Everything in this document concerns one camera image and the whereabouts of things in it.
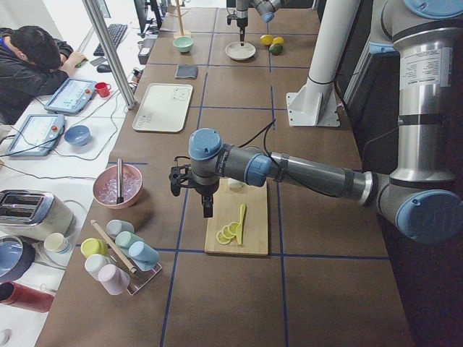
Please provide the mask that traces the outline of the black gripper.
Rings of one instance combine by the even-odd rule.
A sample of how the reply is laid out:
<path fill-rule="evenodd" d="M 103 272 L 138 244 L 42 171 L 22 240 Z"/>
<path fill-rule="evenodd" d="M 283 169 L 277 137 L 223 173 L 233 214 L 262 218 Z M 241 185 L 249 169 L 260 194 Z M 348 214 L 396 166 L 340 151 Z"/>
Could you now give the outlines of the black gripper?
<path fill-rule="evenodd" d="M 239 31 L 240 46 L 245 44 L 245 29 L 248 26 L 248 9 L 236 9 L 237 26 Z"/>
<path fill-rule="evenodd" d="M 196 183 L 195 190 L 201 195 L 202 206 L 203 206 L 203 217 L 213 217 L 213 195 L 219 188 L 219 180 L 215 180 L 212 183 Z"/>

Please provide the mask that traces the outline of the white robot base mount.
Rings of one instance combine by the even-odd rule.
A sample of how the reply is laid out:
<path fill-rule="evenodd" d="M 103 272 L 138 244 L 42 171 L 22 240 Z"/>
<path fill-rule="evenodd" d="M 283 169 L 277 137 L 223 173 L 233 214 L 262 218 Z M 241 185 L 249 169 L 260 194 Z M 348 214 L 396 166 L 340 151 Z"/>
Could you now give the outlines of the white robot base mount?
<path fill-rule="evenodd" d="M 328 0 L 315 43 L 307 82 L 286 94 L 292 127 L 338 127 L 334 80 L 360 0 Z"/>

